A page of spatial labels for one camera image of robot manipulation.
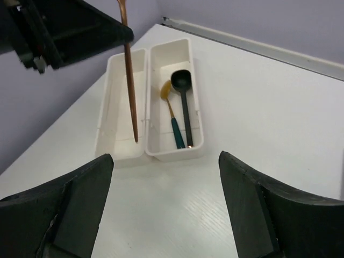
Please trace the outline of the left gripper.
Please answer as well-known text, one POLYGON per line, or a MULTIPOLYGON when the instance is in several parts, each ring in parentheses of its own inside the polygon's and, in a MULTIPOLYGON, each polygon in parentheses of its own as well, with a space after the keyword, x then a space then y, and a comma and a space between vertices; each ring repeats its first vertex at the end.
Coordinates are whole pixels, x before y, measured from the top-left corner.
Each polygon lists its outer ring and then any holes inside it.
POLYGON ((131 28, 86 1, 1 1, 1 34, 27 69, 44 73, 134 39, 131 28))

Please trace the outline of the gold spoon teal handle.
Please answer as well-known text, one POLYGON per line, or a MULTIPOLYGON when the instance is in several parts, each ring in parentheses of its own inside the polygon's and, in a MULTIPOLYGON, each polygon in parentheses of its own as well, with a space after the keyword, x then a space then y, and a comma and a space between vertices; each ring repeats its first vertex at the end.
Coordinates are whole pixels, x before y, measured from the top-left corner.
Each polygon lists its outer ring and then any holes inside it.
POLYGON ((170 101, 168 99, 170 91, 171 91, 171 81, 168 80, 168 81, 166 81, 164 83, 164 85, 161 88, 160 98, 162 100, 164 100, 167 103, 167 105, 168 105, 169 113, 170 113, 170 116, 171 116, 171 126, 172 126, 172 129, 173 129, 175 144, 176 144, 177 149, 181 149, 181 148, 185 148, 185 144, 184 144, 184 141, 183 141, 183 138, 182 138, 182 135, 181 135, 180 128, 178 126, 178 122, 177 122, 177 120, 176 120, 176 118, 174 116, 173 109, 172 109, 170 101))

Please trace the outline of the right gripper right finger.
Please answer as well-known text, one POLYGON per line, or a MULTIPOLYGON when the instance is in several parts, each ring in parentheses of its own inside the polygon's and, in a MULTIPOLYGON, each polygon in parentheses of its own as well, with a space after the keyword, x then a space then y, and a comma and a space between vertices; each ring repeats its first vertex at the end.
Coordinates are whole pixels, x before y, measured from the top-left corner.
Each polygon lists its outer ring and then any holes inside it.
POLYGON ((343 201, 294 188, 228 152, 219 169, 239 257, 343 257, 343 201))

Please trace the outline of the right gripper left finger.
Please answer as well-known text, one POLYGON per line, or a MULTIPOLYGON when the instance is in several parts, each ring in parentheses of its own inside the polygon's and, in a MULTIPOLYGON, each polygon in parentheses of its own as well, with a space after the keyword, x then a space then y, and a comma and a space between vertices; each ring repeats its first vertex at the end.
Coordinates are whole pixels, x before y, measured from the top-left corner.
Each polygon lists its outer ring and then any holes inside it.
POLYGON ((113 167, 104 154, 1 199, 1 257, 91 257, 113 167))

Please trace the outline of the black spoon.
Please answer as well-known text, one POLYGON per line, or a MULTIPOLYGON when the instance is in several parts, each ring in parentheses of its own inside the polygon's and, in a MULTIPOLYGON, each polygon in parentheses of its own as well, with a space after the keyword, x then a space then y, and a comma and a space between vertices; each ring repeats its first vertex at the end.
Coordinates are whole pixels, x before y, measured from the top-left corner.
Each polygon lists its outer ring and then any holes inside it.
POLYGON ((184 126, 185 133, 187 138, 187 145, 189 148, 194 146, 189 110, 188 110, 188 101, 187 101, 187 92, 191 89, 191 72, 186 69, 177 70, 171 75, 171 84, 175 91, 180 93, 184 117, 184 126))

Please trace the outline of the copper spoon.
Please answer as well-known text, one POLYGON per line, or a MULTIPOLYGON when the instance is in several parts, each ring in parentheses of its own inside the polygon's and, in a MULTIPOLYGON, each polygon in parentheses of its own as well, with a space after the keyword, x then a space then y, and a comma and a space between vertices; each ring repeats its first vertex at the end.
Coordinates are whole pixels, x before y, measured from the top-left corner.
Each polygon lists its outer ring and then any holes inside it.
MULTIPOLYGON (((125 0, 117 0, 117 2, 119 5, 119 9, 120 9, 121 22, 123 25, 127 26, 127 13, 126 13, 125 0)), ((132 67, 132 59, 131 59, 131 49, 130 49, 129 43, 124 44, 124 55, 125 55, 125 68, 126 68, 126 77, 127 77, 128 99, 129 99, 129 104, 130 104, 133 134, 134 134, 135 142, 138 143, 137 109, 136 109, 136 100, 135 100, 135 89, 134 89, 134 77, 133 77, 133 67, 132 67)))

